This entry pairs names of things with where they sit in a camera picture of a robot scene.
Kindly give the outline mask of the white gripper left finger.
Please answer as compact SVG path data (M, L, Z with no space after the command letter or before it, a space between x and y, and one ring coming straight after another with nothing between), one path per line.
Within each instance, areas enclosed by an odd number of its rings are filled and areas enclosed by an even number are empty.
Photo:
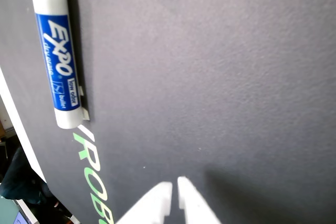
M163 224L171 212L173 185L160 182L144 194L117 223Z

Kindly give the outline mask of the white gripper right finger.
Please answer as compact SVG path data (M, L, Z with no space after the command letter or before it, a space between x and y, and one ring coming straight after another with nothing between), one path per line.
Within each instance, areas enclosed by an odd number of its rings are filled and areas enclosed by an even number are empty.
M179 177L177 187L179 208L184 211L186 224L221 223L204 197L187 177Z

